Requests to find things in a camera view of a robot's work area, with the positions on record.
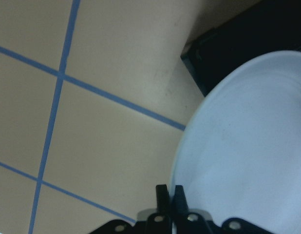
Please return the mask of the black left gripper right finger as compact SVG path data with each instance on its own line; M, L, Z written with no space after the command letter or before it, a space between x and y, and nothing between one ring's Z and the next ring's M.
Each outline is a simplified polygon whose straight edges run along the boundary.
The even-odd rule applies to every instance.
M174 223L177 234L210 234L211 229L204 217L191 211L182 185L174 190Z

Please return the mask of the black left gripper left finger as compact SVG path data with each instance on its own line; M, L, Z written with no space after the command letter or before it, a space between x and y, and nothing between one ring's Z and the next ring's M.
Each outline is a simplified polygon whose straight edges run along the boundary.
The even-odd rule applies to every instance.
M156 185L156 212L150 214L146 221L146 234L171 234L169 193L166 185Z

